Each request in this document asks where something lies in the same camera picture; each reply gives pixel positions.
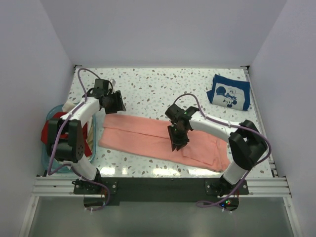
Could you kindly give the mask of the salmon pink t-shirt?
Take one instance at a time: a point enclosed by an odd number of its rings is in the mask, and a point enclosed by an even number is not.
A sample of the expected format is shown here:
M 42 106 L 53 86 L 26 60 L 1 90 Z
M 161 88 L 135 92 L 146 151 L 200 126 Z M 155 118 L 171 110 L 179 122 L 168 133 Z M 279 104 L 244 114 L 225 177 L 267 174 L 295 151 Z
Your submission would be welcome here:
M 99 146 L 187 166 L 222 172 L 228 168 L 227 143 L 202 131 L 190 131 L 189 143 L 173 151 L 169 122 L 129 115 L 106 115 Z

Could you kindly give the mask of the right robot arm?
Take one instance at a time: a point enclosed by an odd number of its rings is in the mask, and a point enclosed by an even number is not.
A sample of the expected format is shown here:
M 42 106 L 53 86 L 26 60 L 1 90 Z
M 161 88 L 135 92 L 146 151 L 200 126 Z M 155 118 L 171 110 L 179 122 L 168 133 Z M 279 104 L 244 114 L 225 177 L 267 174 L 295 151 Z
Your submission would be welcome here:
M 259 133 L 253 122 L 241 123 L 203 114 L 196 107 L 184 110 L 172 104 L 165 112 L 170 119 L 168 133 L 172 150 L 180 150 L 189 143 L 188 131 L 201 131 L 213 135 L 230 145 L 233 161 L 221 176 L 220 189 L 231 194 L 237 183 L 250 171 L 268 149 L 268 142 Z

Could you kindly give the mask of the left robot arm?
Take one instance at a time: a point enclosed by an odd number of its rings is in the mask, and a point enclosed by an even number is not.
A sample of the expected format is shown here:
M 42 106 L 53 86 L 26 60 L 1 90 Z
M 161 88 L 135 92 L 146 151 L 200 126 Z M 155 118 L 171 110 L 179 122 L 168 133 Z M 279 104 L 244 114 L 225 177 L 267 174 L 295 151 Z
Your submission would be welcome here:
M 68 113 L 48 120 L 46 153 L 50 157 L 47 174 L 52 175 L 53 161 L 73 169 L 86 178 L 85 188 L 92 194 L 102 189 L 102 181 L 96 178 L 98 170 L 84 154 L 83 127 L 98 111 L 105 114 L 126 111 L 121 92 L 115 91 L 109 80 L 96 79 L 94 87 L 87 91 L 82 100 Z

